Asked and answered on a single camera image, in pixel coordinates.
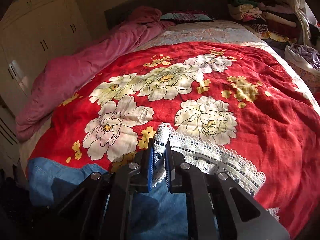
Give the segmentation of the blue denim pants lace trim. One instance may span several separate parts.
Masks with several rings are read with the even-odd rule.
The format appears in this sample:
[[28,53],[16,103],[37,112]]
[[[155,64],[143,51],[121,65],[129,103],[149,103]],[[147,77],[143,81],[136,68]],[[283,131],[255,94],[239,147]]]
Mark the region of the blue denim pants lace trim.
[[[182,152],[186,161],[207,174],[226,172],[247,193],[255,196],[266,181],[263,172],[234,150],[227,150],[211,142],[176,132],[170,124],[161,123],[153,136],[160,152],[154,161],[163,164],[165,139],[171,148]],[[71,168],[43,157],[28,162],[30,199],[34,205],[60,204],[92,172],[104,173],[97,164]],[[79,200],[74,211],[43,219],[43,228],[51,239],[76,239],[80,237],[80,220],[85,202]],[[153,181],[151,192],[133,197],[132,239],[185,239],[187,237],[187,212],[184,194],[170,194],[165,190],[164,174]]]

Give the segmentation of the red floral blanket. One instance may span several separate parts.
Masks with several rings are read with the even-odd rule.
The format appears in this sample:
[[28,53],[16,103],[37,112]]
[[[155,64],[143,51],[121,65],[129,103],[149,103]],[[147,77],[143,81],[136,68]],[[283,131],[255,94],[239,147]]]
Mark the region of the red floral blanket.
[[94,170],[118,170],[163,122],[204,141],[188,160],[234,178],[291,237],[319,202],[319,106],[294,70],[260,48],[184,42],[124,55],[81,88],[93,61],[54,60],[40,108],[50,126],[28,160],[31,202],[52,205]]

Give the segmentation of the pink quilt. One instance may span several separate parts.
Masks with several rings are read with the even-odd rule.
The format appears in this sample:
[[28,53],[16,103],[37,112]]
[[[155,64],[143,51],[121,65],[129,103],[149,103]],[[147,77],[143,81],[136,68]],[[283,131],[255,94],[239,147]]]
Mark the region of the pink quilt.
[[16,117],[18,141],[30,139],[47,116],[95,74],[173,25],[171,21],[161,20],[161,15],[158,9],[138,7],[124,22],[90,46],[48,61],[35,79],[26,105]]

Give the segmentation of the patterned pillow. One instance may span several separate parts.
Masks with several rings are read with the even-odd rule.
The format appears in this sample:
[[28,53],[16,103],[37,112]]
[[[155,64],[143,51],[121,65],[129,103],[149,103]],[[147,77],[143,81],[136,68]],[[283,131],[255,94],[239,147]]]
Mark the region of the patterned pillow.
[[205,14],[176,12],[164,14],[161,16],[160,20],[174,22],[210,22],[213,19]]

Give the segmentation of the dark green headboard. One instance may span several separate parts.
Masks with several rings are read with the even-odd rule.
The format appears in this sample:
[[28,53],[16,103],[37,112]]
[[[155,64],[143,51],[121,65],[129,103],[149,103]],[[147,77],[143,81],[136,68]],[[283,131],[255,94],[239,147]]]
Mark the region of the dark green headboard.
[[106,26],[112,29],[123,22],[134,9],[140,6],[152,7],[163,14],[203,13],[213,20],[229,20],[229,0],[129,0],[104,11]]

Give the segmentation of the cream wardrobe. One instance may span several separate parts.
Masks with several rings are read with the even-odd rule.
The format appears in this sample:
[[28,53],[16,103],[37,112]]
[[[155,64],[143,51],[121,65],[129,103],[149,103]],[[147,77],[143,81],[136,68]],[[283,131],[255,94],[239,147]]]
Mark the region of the cream wardrobe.
[[1,19],[1,98],[12,116],[46,63],[91,40],[76,0],[16,0]]

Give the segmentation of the pile of folded clothes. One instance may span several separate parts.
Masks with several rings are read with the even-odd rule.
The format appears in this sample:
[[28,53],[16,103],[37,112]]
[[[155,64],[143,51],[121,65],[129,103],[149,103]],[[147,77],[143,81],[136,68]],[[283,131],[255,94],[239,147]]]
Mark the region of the pile of folded clothes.
[[301,26],[293,9],[280,0],[228,0],[231,17],[261,39],[296,42]]

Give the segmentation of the cream curtain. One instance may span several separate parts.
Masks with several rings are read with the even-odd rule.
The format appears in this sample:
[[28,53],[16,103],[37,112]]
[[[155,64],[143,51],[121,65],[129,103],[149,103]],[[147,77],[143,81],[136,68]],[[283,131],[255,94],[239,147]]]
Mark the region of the cream curtain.
[[317,20],[305,0],[287,0],[302,26],[303,43],[311,45],[311,31],[309,25],[313,27]]

